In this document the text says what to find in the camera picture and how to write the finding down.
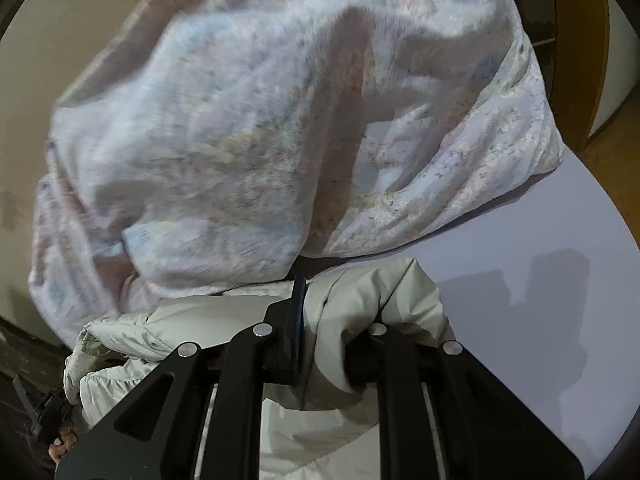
white floral cloth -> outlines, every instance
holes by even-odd
[[[513,0],[142,0],[53,111],[31,295],[72,345],[398,247],[561,152]]]

white table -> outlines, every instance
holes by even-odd
[[[511,195],[382,257],[419,261],[440,286],[458,340],[588,476],[640,404],[640,251],[568,150],[554,173]]]

beige garment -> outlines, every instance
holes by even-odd
[[[67,397],[82,403],[92,426],[180,343],[195,341],[204,348],[227,342],[260,322],[268,305],[289,297],[290,290],[291,282],[247,287],[225,296],[165,301],[153,313],[91,322],[66,362]],[[384,323],[423,344],[436,344],[446,331],[439,290],[412,258],[338,269],[309,283],[301,381],[264,389],[262,478],[377,475],[376,392],[354,391],[343,359],[344,346],[380,310]],[[104,368],[104,360],[114,356],[129,359]]]

silver screw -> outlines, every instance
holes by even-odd
[[[445,341],[442,349],[447,355],[460,355],[463,350],[462,345],[457,341]]]
[[[258,337],[268,336],[273,332],[273,327],[269,323],[258,323],[254,326],[254,334]]]
[[[367,331],[371,335],[385,335],[386,326],[383,325],[382,323],[371,323],[369,325],[369,328],[367,328]]]
[[[182,343],[178,346],[178,355],[180,357],[191,357],[198,351],[196,343]]]

wooden floor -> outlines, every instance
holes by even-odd
[[[578,156],[611,197],[640,245],[640,85]]]

